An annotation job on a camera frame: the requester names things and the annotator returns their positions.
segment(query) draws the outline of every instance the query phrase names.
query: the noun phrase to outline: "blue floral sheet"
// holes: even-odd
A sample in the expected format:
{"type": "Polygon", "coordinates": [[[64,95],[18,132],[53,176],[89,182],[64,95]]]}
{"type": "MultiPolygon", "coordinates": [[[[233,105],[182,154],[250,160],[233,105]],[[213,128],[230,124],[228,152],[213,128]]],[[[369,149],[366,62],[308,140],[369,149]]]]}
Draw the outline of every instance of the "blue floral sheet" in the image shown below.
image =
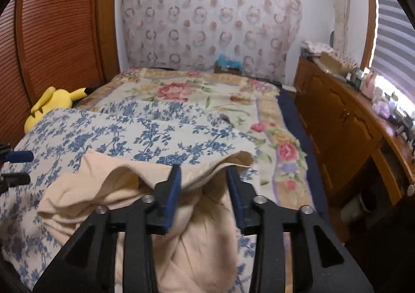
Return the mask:
{"type": "MultiPolygon", "coordinates": [[[[192,105],[129,103],[129,107],[134,107],[144,118],[107,114],[113,107],[116,105],[109,104],[101,110],[103,113],[76,109],[49,112],[16,146],[16,150],[32,150],[34,161],[22,165],[6,163],[2,169],[4,173],[28,172],[32,179],[30,185],[10,189],[0,196],[3,256],[29,288],[33,288],[61,248],[37,216],[39,201],[57,177],[78,169],[88,149],[165,165],[194,165],[238,150],[256,154],[249,136],[233,130],[215,115],[207,117],[192,105]]],[[[259,191],[257,165],[242,178],[259,191]]],[[[238,277],[233,291],[244,292],[250,284],[255,237],[241,237],[238,249],[238,277]]]]}

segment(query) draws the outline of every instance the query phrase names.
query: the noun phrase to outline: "wall covering fabric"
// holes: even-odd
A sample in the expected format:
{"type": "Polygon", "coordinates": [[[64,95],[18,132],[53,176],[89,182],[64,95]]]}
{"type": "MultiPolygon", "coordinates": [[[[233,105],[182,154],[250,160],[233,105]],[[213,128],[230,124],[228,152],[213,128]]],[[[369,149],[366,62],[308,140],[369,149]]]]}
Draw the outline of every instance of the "wall covering fabric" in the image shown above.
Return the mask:
{"type": "Polygon", "coordinates": [[[244,75],[284,82],[300,0],[122,0],[131,67],[212,71],[220,54],[244,75]]]}

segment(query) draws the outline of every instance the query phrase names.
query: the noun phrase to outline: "wooden dresser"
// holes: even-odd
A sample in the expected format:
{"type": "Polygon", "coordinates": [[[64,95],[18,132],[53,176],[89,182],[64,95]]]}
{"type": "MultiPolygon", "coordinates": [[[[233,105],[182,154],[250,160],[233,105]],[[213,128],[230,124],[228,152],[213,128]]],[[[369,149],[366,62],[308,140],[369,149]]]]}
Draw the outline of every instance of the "wooden dresser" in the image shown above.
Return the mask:
{"type": "Polygon", "coordinates": [[[357,176],[371,162],[395,206],[415,181],[409,147],[372,112],[368,99],[316,62],[300,58],[295,104],[313,142],[329,202],[343,204],[370,183],[357,176]]]}

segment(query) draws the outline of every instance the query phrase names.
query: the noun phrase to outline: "trash can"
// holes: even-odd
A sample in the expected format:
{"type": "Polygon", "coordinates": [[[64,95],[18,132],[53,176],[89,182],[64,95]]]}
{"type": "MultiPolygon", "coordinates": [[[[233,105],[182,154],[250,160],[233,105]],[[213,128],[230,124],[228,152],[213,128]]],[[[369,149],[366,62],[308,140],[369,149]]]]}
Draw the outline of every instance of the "trash can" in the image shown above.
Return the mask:
{"type": "Polygon", "coordinates": [[[376,210],[376,197],[369,189],[362,189],[356,197],[348,202],[340,212],[342,221],[345,223],[356,222],[376,210]]]}

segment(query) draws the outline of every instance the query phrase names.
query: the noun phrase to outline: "folded cloth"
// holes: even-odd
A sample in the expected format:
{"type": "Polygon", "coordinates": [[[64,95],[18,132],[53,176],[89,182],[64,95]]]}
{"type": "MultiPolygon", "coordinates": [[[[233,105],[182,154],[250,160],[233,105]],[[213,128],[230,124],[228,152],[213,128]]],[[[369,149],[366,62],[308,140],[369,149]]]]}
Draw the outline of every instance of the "folded cloth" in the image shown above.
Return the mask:
{"type": "MultiPolygon", "coordinates": [[[[171,231],[153,236],[160,292],[223,293],[237,274],[237,234],[224,168],[242,173],[254,163],[237,152],[211,163],[182,165],[182,193],[171,231]]],[[[132,204],[165,181],[170,166],[125,161],[88,150],[74,174],[51,184],[39,203],[46,229],[64,244],[97,205],[117,209],[132,204]]],[[[119,238],[116,283],[122,282],[123,238],[119,238]]]]}

